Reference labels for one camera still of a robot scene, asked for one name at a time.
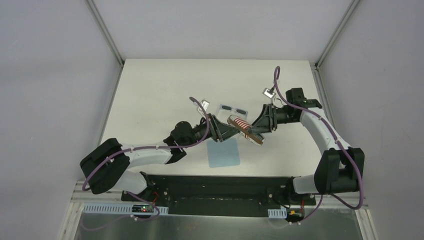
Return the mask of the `flag print glasses case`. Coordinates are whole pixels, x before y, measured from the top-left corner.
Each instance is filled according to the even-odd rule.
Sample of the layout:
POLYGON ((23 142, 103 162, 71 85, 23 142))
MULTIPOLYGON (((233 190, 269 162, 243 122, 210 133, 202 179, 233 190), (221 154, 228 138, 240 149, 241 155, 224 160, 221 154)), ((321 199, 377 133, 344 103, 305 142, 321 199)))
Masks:
POLYGON ((243 118, 236 116, 236 115, 230 115, 227 118, 227 123, 229 125, 232 125, 237 130, 239 130, 239 134, 244 137, 249 142, 257 145, 262 146, 264 143, 265 138, 260 133, 253 133, 251 131, 252 125, 248 123, 243 118))

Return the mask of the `light blue cleaning cloth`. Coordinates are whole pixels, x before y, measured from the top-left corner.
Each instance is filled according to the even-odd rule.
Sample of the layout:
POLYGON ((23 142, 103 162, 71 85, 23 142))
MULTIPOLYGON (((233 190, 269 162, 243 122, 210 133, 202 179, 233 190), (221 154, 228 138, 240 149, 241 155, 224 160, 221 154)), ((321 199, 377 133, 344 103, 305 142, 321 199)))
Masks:
POLYGON ((222 168, 241 164, 238 141, 230 138, 223 142, 209 140, 206 142, 208 166, 222 168))

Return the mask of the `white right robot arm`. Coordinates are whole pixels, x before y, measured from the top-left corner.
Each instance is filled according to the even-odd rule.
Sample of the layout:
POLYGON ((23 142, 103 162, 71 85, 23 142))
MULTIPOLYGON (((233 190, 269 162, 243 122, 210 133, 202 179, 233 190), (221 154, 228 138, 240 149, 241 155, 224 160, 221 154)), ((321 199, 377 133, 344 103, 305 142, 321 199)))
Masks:
POLYGON ((291 180, 291 187, 283 192, 284 200, 296 205, 304 194, 358 192, 365 161, 362 149, 351 147, 337 134, 319 101, 307 99, 302 88, 287 90, 285 96, 288 104, 283 107, 272 103, 262 106, 259 117, 252 123, 252 133, 271 133, 278 125, 301 123, 315 141, 321 158, 314 174, 291 180))

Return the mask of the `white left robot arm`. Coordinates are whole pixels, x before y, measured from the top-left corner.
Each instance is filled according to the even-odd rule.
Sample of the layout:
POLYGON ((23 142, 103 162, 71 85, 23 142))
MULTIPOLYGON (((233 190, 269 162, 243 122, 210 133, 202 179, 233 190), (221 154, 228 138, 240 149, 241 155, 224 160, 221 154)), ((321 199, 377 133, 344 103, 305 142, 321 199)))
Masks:
POLYGON ((80 168, 85 176, 82 189, 95 195, 111 189, 131 192, 140 202, 147 202, 152 198, 153 189, 145 174, 132 172, 131 168, 173 164, 187 155, 187 148, 207 139, 224 142, 239 132, 207 114, 196 126, 187 121, 178 122, 167 138, 154 145, 134 146, 109 138, 81 160, 80 168))

